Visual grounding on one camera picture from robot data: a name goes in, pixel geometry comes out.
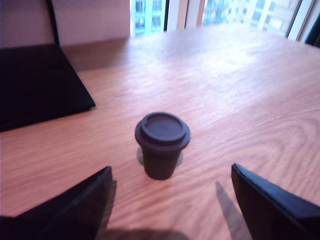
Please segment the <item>table surface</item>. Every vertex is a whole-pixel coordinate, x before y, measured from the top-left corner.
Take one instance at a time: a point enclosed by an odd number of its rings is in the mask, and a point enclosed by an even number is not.
[[[320,205],[320,51],[240,25],[65,47],[96,109],[1,133],[1,214],[16,216],[112,166],[108,230],[250,239],[239,163]],[[165,111],[191,129],[165,181],[137,160],[136,124]]]

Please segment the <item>city building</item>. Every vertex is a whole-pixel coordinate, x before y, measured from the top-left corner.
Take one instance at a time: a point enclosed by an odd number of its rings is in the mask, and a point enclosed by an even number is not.
[[[242,23],[286,35],[298,0],[207,0],[202,24]]]
[[[163,32],[166,0],[131,0],[130,35]]]

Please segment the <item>coffee cup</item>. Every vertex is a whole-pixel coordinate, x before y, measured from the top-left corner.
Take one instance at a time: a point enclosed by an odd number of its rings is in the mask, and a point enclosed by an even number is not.
[[[174,173],[191,133],[179,117],[167,112],[152,112],[136,125],[135,139],[141,146],[146,174],[156,180],[165,180]]]

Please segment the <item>wooden table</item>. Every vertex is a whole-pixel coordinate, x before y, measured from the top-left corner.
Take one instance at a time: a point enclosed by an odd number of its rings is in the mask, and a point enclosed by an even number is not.
[[[64,51],[96,109],[1,133],[1,214],[16,216],[112,166],[108,230],[250,239],[234,162],[320,205],[318,49],[219,25]],[[137,160],[135,126],[153,111],[191,129],[182,164],[165,181]]]

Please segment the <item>wall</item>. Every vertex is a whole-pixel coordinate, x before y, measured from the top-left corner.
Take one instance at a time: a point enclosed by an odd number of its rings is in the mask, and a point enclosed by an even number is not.
[[[53,43],[44,0],[1,0],[1,47]]]
[[[129,0],[53,0],[60,44],[130,35]],[[1,0],[1,47],[53,43],[44,0]]]

